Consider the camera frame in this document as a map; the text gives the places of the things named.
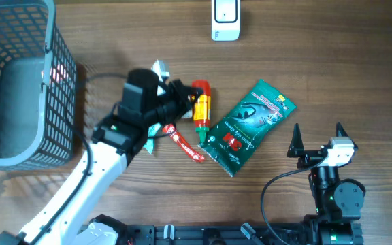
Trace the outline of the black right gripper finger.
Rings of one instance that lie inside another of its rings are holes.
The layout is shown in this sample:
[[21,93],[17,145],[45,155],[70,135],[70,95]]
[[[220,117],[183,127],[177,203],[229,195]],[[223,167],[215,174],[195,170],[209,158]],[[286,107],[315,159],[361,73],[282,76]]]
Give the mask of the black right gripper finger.
[[337,137],[348,137],[351,142],[353,143],[353,149],[357,150],[358,146],[356,145],[356,143],[350,138],[350,136],[347,134],[347,132],[344,130],[344,127],[342,126],[342,124],[340,122],[338,122],[336,124],[336,136]]
[[305,150],[304,150],[303,140],[301,137],[301,131],[299,128],[299,124],[296,123],[293,129],[291,143],[289,145],[289,149],[287,150],[287,157],[298,158],[298,157],[302,157],[304,153]]

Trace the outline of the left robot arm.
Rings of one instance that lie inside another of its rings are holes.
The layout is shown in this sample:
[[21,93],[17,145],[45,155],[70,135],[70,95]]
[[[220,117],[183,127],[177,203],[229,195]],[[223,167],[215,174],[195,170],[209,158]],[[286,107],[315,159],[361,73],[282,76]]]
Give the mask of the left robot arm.
[[108,187],[125,172],[148,139],[150,126],[179,120],[202,95],[201,88],[180,80],[169,84],[149,69],[127,75],[122,99],[95,126],[91,141],[72,173],[44,209],[14,235],[0,234],[0,244],[117,244],[126,226],[108,218],[81,230]]

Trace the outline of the red sauce bottle green cap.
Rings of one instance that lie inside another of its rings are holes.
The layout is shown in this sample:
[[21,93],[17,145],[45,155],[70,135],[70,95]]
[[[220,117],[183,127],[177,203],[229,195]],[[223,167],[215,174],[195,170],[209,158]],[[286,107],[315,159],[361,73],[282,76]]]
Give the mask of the red sauce bottle green cap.
[[210,130],[211,89],[207,80],[195,80],[192,86],[203,91],[193,106],[193,122],[200,142],[204,142]]

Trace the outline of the green 3M gloves packet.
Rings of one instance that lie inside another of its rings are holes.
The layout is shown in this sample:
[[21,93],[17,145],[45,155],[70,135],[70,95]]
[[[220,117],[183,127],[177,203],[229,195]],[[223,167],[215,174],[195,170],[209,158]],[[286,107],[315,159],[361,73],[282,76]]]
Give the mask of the green 3M gloves packet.
[[206,134],[199,147],[231,177],[255,153],[265,136],[296,109],[278,89],[259,80]]

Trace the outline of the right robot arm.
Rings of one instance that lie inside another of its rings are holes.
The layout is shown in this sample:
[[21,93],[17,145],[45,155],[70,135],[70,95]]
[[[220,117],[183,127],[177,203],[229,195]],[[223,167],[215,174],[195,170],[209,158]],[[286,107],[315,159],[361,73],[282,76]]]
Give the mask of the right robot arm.
[[358,146],[336,125],[336,135],[318,150],[306,150],[299,125],[294,126],[287,156],[297,158],[297,168],[309,171],[308,182],[316,206],[307,215],[310,244],[363,244],[363,231],[357,222],[365,202],[365,186],[357,180],[342,180],[339,169],[352,162]]

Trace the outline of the pale teal tissue packet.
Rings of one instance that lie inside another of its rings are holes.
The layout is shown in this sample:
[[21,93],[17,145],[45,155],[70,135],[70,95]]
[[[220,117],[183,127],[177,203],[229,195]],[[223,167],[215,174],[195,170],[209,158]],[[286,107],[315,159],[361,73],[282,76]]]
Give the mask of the pale teal tissue packet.
[[148,128],[148,139],[146,140],[146,143],[143,145],[143,148],[145,148],[149,154],[152,154],[154,150],[154,140],[151,139],[151,137],[155,136],[160,128],[161,128],[161,124],[159,123],[152,125]]

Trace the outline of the red Nescafe stick sachet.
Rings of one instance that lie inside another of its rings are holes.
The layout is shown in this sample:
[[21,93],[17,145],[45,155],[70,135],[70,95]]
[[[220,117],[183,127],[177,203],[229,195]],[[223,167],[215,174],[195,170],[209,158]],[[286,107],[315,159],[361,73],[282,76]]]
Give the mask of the red Nescafe stick sachet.
[[192,146],[185,140],[182,134],[176,129],[173,124],[165,125],[163,132],[168,136],[187,154],[187,156],[194,162],[202,163],[205,157],[198,153]]

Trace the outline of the green lid spice jar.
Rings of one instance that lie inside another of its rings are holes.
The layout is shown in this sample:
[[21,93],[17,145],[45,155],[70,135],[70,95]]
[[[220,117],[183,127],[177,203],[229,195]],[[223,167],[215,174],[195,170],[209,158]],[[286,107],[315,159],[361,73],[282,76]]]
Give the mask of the green lid spice jar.
[[189,110],[185,114],[182,115],[182,119],[188,119],[193,117],[193,111]]

